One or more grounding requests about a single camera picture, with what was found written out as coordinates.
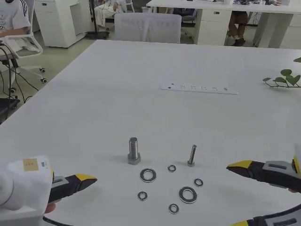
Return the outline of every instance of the small screw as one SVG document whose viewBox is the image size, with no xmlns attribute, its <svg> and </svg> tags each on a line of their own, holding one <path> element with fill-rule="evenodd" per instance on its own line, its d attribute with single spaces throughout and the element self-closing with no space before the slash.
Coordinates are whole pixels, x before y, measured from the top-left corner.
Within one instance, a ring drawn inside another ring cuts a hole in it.
<svg viewBox="0 0 301 226">
<path fill-rule="evenodd" d="M 189 160 L 187 161 L 187 165 L 190 166 L 190 167 L 193 167 L 194 166 L 194 157 L 196 155 L 196 149 L 197 149 L 197 146 L 196 145 L 193 145 L 192 146 L 192 149 L 191 149 L 191 153 L 190 153 L 190 158 Z"/>
</svg>

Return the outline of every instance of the green plant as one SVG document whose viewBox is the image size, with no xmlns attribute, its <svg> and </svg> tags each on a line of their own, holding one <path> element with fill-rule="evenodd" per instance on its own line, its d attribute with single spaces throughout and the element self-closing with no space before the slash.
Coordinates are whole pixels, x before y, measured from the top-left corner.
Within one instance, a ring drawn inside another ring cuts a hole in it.
<svg viewBox="0 0 301 226">
<path fill-rule="evenodd" d="M 301 57 L 295 59 L 294 62 L 301 63 Z M 293 77 L 293 72 L 290 69 L 283 69 L 280 73 L 283 77 L 277 77 L 274 80 L 272 80 L 275 83 L 275 85 L 267 83 L 267 81 L 271 80 L 271 78 L 264 78 L 263 81 L 270 87 L 301 88 L 301 86 L 297 84 L 297 82 L 300 80 L 301 75 Z"/>
</svg>

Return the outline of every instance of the sticker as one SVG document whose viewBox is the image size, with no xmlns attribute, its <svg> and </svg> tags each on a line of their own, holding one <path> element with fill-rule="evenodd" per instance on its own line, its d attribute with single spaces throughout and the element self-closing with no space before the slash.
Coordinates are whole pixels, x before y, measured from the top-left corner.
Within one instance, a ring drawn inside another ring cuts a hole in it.
<svg viewBox="0 0 301 226">
<path fill-rule="evenodd" d="M 39 170 L 37 159 L 23 159 L 24 171 L 37 171 Z"/>
</svg>

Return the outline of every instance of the flat washer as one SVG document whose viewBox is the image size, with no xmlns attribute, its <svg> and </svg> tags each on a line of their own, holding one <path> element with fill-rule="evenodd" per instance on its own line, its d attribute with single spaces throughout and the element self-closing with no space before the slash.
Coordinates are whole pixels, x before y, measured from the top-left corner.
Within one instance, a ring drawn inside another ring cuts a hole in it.
<svg viewBox="0 0 301 226">
<path fill-rule="evenodd" d="M 192 199 L 186 199 L 184 196 L 183 196 L 183 193 L 185 191 L 190 191 L 193 195 Z M 192 204 L 194 203 L 196 200 L 197 200 L 197 193 L 196 191 L 192 188 L 192 187 L 183 187 L 180 191 L 179 191 L 179 196 L 180 196 L 180 199 L 184 202 L 184 203 L 187 203 L 187 204 Z"/>
<path fill-rule="evenodd" d="M 169 165 L 169 166 L 167 167 L 167 169 L 168 169 L 169 172 L 175 172 L 177 168 L 176 168 L 175 165 Z"/>
<path fill-rule="evenodd" d="M 151 178 L 151 179 L 146 179 L 146 178 L 144 177 L 145 172 L 151 172 L 151 173 L 152 173 L 152 178 Z M 141 180 L 143 180 L 145 183 L 153 182 L 153 181 L 156 179 L 156 177 L 157 177 L 156 172 L 155 172 L 153 169 L 151 169 L 151 168 L 143 169 L 143 170 L 141 171 L 141 173 L 140 173 L 140 178 L 141 178 Z"/>
<path fill-rule="evenodd" d="M 146 193 L 146 192 L 139 192 L 139 193 L 138 193 L 138 199 L 139 199 L 140 201 L 146 200 L 146 199 L 147 199 L 147 193 Z"/>
<path fill-rule="evenodd" d="M 177 214 L 179 212 L 179 206 L 177 204 L 170 204 L 168 207 L 168 210 L 171 214 Z"/>
<path fill-rule="evenodd" d="M 202 187 L 204 185 L 204 182 L 200 178 L 197 178 L 194 180 L 194 185 L 197 187 Z"/>
</svg>

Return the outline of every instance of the bolt thread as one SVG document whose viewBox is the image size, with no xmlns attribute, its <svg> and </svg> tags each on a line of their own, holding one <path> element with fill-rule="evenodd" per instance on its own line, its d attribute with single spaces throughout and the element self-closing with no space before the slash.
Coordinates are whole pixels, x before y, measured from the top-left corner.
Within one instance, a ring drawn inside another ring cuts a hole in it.
<svg viewBox="0 0 301 226">
<path fill-rule="evenodd" d="M 194 157 L 196 155 L 196 149 L 197 149 L 197 146 L 196 145 L 193 145 L 192 146 L 192 149 L 191 149 L 191 153 L 190 153 L 190 158 L 189 158 L 189 164 L 193 164 L 194 163 Z"/>
<path fill-rule="evenodd" d="M 130 157 L 133 160 L 138 159 L 138 140 L 135 137 L 130 138 L 129 140 L 129 149 L 130 149 Z"/>
</svg>

